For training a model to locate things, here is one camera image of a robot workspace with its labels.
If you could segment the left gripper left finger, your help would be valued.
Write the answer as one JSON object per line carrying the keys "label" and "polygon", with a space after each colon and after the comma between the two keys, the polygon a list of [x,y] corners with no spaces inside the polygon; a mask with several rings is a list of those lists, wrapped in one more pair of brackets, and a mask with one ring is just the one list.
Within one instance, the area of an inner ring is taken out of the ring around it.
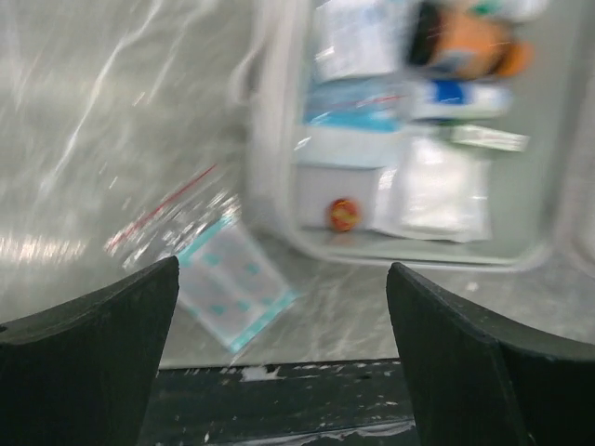
{"label": "left gripper left finger", "polygon": [[171,256],[2,323],[2,444],[136,444],[178,292]]}

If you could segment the brown medicine bottle orange cap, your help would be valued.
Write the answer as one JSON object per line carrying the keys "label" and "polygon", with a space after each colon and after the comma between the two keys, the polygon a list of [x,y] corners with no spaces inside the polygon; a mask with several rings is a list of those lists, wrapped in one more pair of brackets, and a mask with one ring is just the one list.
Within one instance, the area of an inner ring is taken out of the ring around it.
{"label": "brown medicine bottle orange cap", "polygon": [[533,49],[512,26],[461,7],[422,1],[413,14],[406,61],[444,78],[509,78],[524,71]]}

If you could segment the grey medicine kit case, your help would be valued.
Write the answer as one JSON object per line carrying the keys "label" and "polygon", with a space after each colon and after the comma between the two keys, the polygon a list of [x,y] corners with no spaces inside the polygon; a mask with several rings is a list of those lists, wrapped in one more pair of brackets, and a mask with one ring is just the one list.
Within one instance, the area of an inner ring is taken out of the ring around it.
{"label": "grey medicine kit case", "polygon": [[590,1],[257,1],[236,72],[246,212],[356,264],[517,272],[552,253]]}

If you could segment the blue printed plastic bag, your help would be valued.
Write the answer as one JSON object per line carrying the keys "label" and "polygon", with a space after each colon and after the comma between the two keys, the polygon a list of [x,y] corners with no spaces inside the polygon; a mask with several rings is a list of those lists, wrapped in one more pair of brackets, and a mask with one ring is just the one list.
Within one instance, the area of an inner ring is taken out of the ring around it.
{"label": "blue printed plastic bag", "polygon": [[405,144],[403,41],[407,1],[321,1],[313,14],[311,74],[294,149],[297,222],[330,229],[327,206],[352,198],[367,229],[381,170]]}

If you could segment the white bottle green label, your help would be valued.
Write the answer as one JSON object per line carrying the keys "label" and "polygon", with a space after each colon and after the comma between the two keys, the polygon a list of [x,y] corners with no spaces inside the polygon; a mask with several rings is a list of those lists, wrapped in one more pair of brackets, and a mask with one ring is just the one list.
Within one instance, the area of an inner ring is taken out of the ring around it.
{"label": "white bottle green label", "polygon": [[466,9],[481,16],[515,23],[539,17],[549,6],[549,0],[475,0],[468,1]]}

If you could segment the white gauze packet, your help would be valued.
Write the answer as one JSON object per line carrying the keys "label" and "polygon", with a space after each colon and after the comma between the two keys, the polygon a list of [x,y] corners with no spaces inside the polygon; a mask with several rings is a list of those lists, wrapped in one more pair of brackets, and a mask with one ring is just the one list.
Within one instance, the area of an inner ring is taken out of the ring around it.
{"label": "white gauze packet", "polygon": [[490,162],[482,154],[413,136],[381,170],[369,229],[406,239],[470,243],[491,236]]}

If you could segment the green medicine box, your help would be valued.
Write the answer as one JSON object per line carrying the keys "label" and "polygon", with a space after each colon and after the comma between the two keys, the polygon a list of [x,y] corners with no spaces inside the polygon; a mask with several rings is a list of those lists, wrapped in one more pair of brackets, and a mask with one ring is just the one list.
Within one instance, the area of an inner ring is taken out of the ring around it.
{"label": "green medicine box", "polygon": [[445,125],[441,136],[454,144],[497,151],[521,152],[529,142],[525,135],[470,124]]}

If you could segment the small red balm tin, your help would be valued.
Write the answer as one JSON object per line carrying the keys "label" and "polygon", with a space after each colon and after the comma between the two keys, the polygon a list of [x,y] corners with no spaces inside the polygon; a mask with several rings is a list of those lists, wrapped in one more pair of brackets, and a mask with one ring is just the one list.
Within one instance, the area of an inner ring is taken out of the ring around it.
{"label": "small red balm tin", "polygon": [[348,232],[362,222],[361,206],[352,198],[340,198],[327,206],[326,222],[335,232]]}

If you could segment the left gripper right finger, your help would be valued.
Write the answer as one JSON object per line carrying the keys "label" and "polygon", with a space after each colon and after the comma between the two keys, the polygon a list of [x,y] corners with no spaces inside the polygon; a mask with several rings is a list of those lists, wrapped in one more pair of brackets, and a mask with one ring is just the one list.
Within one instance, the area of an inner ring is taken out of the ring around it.
{"label": "left gripper right finger", "polygon": [[513,321],[400,263],[386,294],[421,444],[593,444],[593,345]]}

